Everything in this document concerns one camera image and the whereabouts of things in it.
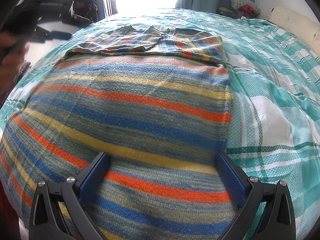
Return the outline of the person's left hand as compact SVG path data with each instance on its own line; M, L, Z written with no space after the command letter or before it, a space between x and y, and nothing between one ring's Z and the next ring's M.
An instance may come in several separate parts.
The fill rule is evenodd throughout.
M8 32L1 32L1 48L10 48L17 42L17 38ZM17 75L24 64L24 57L29 50L25 43L16 53L10 53L1 62L1 96L12 89Z

